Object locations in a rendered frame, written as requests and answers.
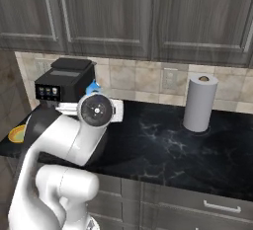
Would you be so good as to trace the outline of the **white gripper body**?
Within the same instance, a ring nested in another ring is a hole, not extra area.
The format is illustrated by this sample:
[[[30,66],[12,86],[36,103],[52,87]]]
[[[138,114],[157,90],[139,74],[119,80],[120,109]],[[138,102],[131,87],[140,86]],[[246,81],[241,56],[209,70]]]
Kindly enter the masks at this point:
[[[121,122],[124,103],[120,100],[85,99],[82,103],[60,103],[56,109],[64,115],[78,115],[86,123]]]

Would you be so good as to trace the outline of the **black coffee machine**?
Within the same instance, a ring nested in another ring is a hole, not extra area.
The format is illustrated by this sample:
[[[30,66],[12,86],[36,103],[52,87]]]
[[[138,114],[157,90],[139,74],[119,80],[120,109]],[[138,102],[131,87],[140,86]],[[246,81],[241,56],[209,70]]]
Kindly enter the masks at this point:
[[[77,103],[95,79],[95,63],[89,59],[60,57],[35,81],[40,101]]]

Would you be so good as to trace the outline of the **blue rounded object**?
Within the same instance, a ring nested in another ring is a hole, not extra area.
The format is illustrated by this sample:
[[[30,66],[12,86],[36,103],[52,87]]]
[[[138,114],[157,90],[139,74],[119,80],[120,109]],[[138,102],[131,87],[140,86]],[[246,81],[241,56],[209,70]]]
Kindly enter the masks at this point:
[[[100,93],[101,86],[96,82],[96,80],[93,80],[93,82],[86,88],[86,94],[91,95],[95,92]]]

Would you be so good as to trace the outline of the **dark grey drawer front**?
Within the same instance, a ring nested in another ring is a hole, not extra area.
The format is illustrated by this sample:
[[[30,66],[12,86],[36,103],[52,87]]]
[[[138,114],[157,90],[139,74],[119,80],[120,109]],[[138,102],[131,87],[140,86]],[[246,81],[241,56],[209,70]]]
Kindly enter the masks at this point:
[[[99,192],[87,204],[88,210],[93,214],[117,219],[122,218],[122,201],[117,195],[109,192]]]
[[[97,174],[100,182],[100,190],[109,193],[121,193],[121,179],[108,175]]]
[[[253,230],[253,223],[145,203],[141,205],[141,226],[151,230]]]
[[[187,191],[172,187],[142,183],[142,200],[160,206],[175,206],[204,212],[230,219],[253,223],[253,202],[202,192]],[[242,208],[240,213],[231,213],[204,207],[204,200],[215,204],[233,204]]]

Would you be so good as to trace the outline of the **white paper towel roll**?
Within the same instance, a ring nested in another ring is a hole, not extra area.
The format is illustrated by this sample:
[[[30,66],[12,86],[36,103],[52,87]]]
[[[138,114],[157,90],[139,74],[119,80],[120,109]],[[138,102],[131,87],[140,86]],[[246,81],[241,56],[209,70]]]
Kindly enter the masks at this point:
[[[190,77],[183,125],[193,132],[208,129],[218,80],[208,74]]]

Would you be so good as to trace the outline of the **dark grey cupboard door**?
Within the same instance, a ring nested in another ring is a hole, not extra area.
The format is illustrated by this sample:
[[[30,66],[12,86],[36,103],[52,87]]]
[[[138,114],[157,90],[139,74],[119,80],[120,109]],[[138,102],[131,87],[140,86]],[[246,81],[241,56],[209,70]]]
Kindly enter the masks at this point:
[[[66,0],[72,42],[67,51],[96,57],[149,56],[152,0]]]
[[[0,0],[0,49],[63,52],[58,0],[49,0],[57,41],[53,41],[45,0]]]
[[[247,67],[253,0],[154,0],[152,58]]]

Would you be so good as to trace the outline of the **yellow orange plate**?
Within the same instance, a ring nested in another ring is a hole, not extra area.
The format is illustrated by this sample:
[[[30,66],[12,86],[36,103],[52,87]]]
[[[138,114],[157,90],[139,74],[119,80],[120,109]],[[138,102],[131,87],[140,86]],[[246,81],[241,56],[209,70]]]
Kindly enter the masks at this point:
[[[8,134],[8,139],[13,143],[23,143],[25,137],[25,128],[24,124],[14,127]]]

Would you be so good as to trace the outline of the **beige wall outlet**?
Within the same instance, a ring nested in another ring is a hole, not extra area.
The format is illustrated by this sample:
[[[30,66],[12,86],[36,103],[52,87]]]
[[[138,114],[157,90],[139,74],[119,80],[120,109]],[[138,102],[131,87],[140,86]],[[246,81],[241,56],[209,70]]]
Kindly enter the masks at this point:
[[[165,68],[163,70],[162,88],[174,90],[177,86],[177,69]]]

